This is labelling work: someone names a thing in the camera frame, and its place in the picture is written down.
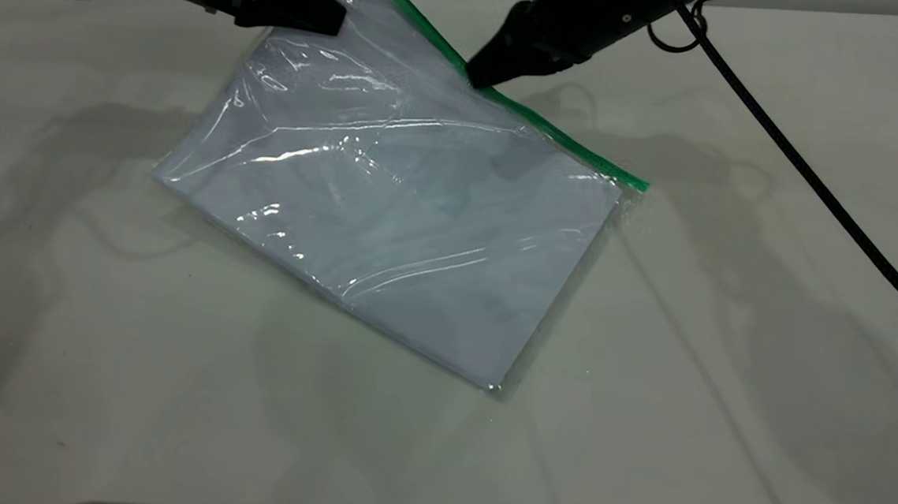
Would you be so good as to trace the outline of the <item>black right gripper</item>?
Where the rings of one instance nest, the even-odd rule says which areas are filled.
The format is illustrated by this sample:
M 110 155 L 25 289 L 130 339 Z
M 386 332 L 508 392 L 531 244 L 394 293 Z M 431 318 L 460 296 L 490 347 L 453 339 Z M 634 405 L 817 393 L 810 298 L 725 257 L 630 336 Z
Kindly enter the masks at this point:
M 562 73 L 667 16 L 676 2 L 693 1 L 522 0 L 468 60 L 466 76 L 482 90 L 519 77 Z

